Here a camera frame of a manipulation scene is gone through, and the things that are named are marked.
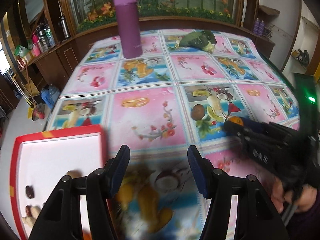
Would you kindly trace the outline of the orange mandarin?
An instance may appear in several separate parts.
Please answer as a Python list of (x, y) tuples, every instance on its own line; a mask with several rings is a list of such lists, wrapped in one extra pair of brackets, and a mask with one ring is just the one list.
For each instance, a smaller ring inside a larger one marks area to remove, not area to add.
[(240, 118), (238, 116), (231, 116), (228, 120), (237, 124), (237, 125), (244, 126), (244, 122), (243, 122), (242, 118)]

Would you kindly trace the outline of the dark red jujube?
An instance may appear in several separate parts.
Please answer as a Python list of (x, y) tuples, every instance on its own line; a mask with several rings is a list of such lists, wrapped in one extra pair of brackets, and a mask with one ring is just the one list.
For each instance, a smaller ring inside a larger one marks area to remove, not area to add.
[(34, 189), (32, 186), (27, 185), (25, 187), (25, 195), (29, 199), (33, 199), (35, 197)]

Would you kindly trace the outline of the brown round longan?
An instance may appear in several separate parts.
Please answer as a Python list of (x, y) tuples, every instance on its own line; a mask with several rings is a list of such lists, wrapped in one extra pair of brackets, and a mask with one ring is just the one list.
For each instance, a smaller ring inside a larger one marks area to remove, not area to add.
[(70, 176), (72, 179), (81, 178), (82, 172), (79, 170), (70, 170), (66, 173), (68, 176)]

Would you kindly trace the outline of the red white tray box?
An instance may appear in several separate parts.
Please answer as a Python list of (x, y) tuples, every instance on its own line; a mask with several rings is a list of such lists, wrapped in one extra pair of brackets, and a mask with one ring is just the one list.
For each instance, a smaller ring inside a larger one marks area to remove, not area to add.
[[(26, 205), (41, 207), (68, 171), (79, 170), (87, 176), (103, 167), (106, 160), (106, 134), (100, 125), (17, 137), (10, 163), (9, 194), (19, 238), (27, 239), (31, 233), (31, 228), (22, 222)], [(25, 195), (27, 185), (34, 189), (33, 199)]]

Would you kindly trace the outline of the fruit pattern tablecloth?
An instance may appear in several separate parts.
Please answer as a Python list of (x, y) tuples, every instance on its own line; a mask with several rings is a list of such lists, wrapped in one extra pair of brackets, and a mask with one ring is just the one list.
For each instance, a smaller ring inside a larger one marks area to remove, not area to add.
[[(48, 130), (100, 125), (108, 156), (131, 151), (110, 202), (120, 239), (199, 239), (210, 202), (198, 192), (187, 160), (195, 145), (231, 176), (273, 177), (239, 152), (223, 124), (238, 116), (292, 126), (298, 107), (279, 73), (246, 37), (214, 32), (212, 54), (178, 42), (189, 29), (141, 33), (143, 53), (123, 56), (120, 38), (95, 43), (65, 85)], [(205, 116), (191, 118), (193, 106)]]

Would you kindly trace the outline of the beige chunk in tray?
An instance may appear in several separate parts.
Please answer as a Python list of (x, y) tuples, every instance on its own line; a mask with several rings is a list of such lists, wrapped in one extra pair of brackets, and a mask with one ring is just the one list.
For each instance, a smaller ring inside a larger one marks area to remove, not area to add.
[(22, 222), (23, 224), (29, 226), (29, 228), (33, 228), (39, 214), (41, 212), (41, 208), (39, 206), (32, 206), (31, 208), (31, 213), (32, 213), (32, 217), (22, 217)]

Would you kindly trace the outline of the dark jujube in tray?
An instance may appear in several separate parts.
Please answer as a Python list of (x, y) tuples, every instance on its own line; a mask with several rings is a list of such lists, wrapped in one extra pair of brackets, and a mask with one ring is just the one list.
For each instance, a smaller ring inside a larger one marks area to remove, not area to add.
[(31, 208), (32, 208), (31, 205), (26, 205), (25, 206), (25, 213), (26, 213), (27, 217), (32, 217), (33, 216), (32, 213), (31, 213)]

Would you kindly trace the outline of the green leafy vegetable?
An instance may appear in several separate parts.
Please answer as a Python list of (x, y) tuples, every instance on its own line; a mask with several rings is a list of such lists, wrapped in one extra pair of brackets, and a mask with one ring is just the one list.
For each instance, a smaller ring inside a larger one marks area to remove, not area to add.
[(209, 30), (193, 31), (185, 35), (179, 42), (179, 47), (193, 47), (212, 54), (217, 40)]

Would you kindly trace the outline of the red broom and dustpan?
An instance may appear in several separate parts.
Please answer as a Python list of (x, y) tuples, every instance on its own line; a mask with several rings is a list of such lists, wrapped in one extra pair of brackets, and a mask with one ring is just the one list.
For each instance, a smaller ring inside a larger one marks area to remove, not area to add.
[(24, 94), (24, 98), (25, 98), (27, 104), (29, 105), (27, 117), (28, 117), (28, 119), (31, 119), (33, 121), (36, 121), (39, 119), (43, 120), (45, 117), (45, 113), (44, 113), (45, 106), (43, 103), (37, 103), (34, 98), (33, 88), (31, 85), (31, 79), (29, 77), (29, 72), (28, 72), (28, 64), (26, 63), (26, 61), (24, 59), (22, 59), (20, 57), (18, 58), (17, 62), (22, 67), (22, 69), (25, 70), (25, 74), (26, 74), (25, 79), (27, 81), (28, 87), (25, 88), (27, 95)]

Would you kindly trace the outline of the grey-blue thermos jug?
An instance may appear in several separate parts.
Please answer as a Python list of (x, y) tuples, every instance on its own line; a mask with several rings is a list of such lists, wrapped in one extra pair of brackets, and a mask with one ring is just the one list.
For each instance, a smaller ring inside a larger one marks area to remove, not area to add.
[(49, 99), (50, 99), (50, 103), (54, 106), (60, 96), (60, 90), (54, 86), (54, 85), (50, 85), (48, 87), (48, 92), (49, 92)]

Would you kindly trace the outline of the blue thermos jug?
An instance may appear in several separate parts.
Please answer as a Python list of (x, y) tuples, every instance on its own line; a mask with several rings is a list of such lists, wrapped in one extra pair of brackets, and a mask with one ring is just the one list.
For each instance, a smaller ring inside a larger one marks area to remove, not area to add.
[(46, 103), (46, 105), (52, 109), (52, 104), (50, 103), (50, 96), (49, 96), (49, 91), (45, 88), (42, 88), (41, 90), (41, 98), (42, 100)]

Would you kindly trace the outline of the purple thermos bottle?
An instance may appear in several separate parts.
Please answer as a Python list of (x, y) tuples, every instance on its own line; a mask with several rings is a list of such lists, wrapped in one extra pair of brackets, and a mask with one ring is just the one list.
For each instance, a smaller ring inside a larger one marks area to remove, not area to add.
[(123, 56), (132, 59), (142, 55), (137, 0), (113, 0)]

